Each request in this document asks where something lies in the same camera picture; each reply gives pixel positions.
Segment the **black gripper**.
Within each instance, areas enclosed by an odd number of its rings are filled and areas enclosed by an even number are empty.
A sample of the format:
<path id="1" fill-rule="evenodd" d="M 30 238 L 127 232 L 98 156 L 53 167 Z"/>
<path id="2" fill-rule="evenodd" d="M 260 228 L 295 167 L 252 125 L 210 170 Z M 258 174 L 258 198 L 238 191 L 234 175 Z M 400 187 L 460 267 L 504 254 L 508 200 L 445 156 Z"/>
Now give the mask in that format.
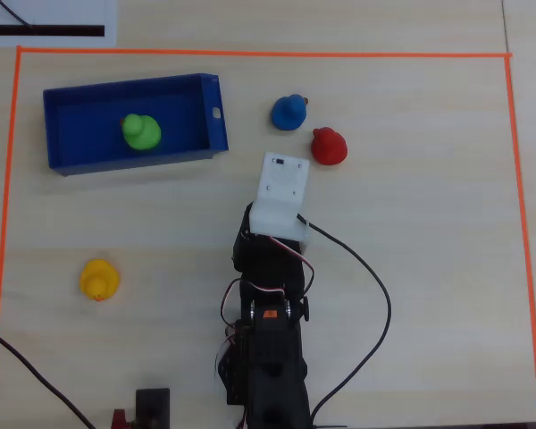
<path id="1" fill-rule="evenodd" d="M 234 268 L 257 286 L 303 289 L 305 272 L 299 257 L 277 245 L 267 236 L 250 231 L 248 204 L 233 246 Z"/>

